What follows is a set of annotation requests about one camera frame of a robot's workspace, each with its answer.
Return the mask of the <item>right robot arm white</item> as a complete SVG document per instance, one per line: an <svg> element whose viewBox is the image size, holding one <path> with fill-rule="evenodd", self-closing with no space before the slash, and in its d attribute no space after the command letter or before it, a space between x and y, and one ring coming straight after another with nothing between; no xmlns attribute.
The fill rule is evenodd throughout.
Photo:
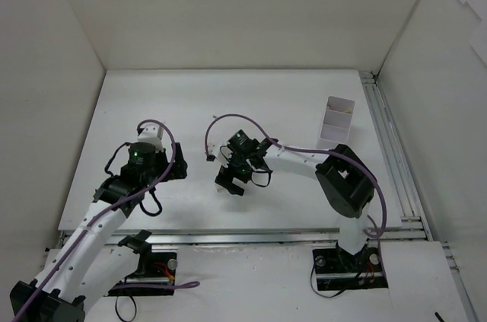
<svg viewBox="0 0 487 322"><path fill-rule="evenodd" d="M221 164L215 183L237 196L244 194L244 188L234 180L248 183L255 174L271 178L275 172L282 172L316 180L339 214L338 264L354 270L363 263L374 177L365 174L367 168L347 145L332 150L290 150L275 139L258 141L239 130L226 142L210 145L207 160Z"/></svg>

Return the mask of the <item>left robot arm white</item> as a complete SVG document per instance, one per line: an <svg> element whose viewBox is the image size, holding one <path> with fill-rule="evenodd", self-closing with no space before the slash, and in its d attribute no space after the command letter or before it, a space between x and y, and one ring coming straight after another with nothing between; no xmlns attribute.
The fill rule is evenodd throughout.
<svg viewBox="0 0 487 322"><path fill-rule="evenodd" d="M87 313L130 274L152 266L149 232L127 236L105 260L98 258L108 239L161 182L183 180L187 163L180 143L168 155L161 145L133 142L118 174L95 191L81 224L56 258L31 282L18 282L10 299L16 321L83 321Z"/></svg>

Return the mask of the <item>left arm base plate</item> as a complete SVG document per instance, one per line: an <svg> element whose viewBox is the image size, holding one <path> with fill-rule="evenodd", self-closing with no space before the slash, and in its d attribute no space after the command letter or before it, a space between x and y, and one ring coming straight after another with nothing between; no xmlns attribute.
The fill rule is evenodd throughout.
<svg viewBox="0 0 487 322"><path fill-rule="evenodd" d="M155 285L174 285L177 268L176 252L155 252L138 269L116 284L120 289L110 290L110 297L172 296L172 289L156 289Z"/></svg>

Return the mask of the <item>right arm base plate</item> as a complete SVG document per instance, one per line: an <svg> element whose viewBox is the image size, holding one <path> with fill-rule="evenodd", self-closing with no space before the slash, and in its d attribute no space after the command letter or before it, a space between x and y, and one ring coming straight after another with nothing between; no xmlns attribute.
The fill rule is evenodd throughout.
<svg viewBox="0 0 487 322"><path fill-rule="evenodd" d="M312 256L311 285L326 298L348 291L388 288L377 247L364 246L356 255L338 246L318 248L312 250Z"/></svg>

